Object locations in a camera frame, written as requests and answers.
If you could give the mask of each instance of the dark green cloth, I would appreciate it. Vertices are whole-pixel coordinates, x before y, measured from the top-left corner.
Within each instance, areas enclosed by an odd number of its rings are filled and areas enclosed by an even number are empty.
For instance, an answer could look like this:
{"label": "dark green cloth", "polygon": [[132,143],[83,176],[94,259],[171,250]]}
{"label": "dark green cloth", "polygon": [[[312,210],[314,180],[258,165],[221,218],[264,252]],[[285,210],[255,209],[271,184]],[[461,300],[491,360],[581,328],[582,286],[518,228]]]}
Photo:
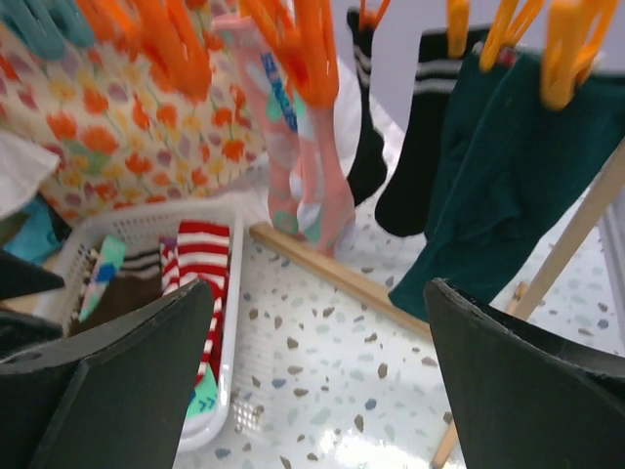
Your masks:
{"label": "dark green cloth", "polygon": [[538,57],[519,54],[487,74],[476,55],[465,59],[428,244],[389,295],[412,316],[428,320],[423,288],[435,277],[492,301],[625,136],[625,77],[592,75],[558,112],[542,106],[539,87]]}

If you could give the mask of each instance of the laundry basket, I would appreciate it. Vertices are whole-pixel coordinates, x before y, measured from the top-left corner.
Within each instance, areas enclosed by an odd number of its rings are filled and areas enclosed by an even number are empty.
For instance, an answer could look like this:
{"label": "laundry basket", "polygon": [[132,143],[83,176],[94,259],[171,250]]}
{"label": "laundry basket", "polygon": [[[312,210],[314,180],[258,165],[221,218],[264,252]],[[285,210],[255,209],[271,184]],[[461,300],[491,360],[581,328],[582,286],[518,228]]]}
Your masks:
{"label": "laundry basket", "polygon": [[157,247],[161,237],[176,235],[180,222],[189,219],[229,225],[231,248],[217,404],[212,412],[185,421],[178,451],[194,450],[210,442],[228,416],[243,249],[243,218],[236,206],[219,199],[186,200],[126,208],[87,219],[73,231],[55,265],[54,271],[65,279],[66,288],[43,294],[33,312],[61,323],[67,330],[92,247],[106,235],[122,239],[130,248]]}

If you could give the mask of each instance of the red and white striped sock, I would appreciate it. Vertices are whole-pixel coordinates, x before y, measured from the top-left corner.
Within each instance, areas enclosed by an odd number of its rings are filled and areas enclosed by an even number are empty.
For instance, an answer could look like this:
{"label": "red and white striped sock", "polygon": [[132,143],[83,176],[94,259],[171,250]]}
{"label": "red and white striped sock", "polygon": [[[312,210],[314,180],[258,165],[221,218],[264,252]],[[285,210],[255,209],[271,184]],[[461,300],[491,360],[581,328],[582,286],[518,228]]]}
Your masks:
{"label": "red and white striped sock", "polygon": [[178,268],[178,258],[176,256],[176,244],[168,239],[160,241],[160,261],[161,261],[161,284],[163,295],[167,295],[179,288],[180,270]]}
{"label": "red and white striped sock", "polygon": [[213,289],[215,305],[211,328],[204,344],[204,354],[197,371],[195,383],[199,383],[210,366],[215,379],[219,379],[224,329],[224,300],[229,276],[228,226],[210,222],[183,221],[177,238],[180,286],[196,278],[207,281]]}

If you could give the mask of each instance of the blue lettering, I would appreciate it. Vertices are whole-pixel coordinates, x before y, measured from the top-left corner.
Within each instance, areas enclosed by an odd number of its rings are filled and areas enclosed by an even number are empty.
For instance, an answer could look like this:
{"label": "blue lettering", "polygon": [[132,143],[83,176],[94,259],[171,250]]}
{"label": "blue lettering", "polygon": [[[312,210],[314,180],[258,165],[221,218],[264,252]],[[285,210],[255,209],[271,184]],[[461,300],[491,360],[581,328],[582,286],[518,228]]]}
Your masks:
{"label": "blue lettering", "polygon": [[275,65],[275,61],[273,60],[273,56],[271,54],[262,54],[261,61],[263,62],[263,67],[265,68],[265,73],[267,74],[267,78],[270,81],[271,89],[278,103],[280,104],[280,109],[282,109],[282,114],[284,114],[284,120],[286,124],[289,126],[293,132],[297,132],[297,116],[289,102],[289,98],[284,91],[284,87],[282,86],[282,81],[280,80],[279,74],[276,77],[272,75],[277,73],[277,66]]}

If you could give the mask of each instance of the black sock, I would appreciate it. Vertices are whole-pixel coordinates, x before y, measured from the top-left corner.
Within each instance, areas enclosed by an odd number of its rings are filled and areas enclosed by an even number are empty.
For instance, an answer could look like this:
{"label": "black sock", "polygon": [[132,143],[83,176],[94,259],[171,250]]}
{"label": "black sock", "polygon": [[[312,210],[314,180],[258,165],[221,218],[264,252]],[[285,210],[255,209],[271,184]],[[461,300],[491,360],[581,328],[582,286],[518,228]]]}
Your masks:
{"label": "black sock", "polygon": [[355,151],[355,160],[348,175],[348,183],[354,196],[354,204],[359,206],[384,184],[387,179],[387,165],[382,157],[384,139],[373,126],[369,109],[369,80],[371,76],[371,44],[374,29],[367,26],[358,28],[358,8],[348,9],[348,26],[352,30],[354,40],[354,58],[362,117],[360,120],[360,137]]}
{"label": "black sock", "polygon": [[[469,31],[465,56],[487,33],[487,26]],[[463,60],[447,56],[445,30],[426,31],[421,36],[410,119],[399,162],[375,207],[376,221],[391,235],[417,235],[426,227],[442,121]]]}

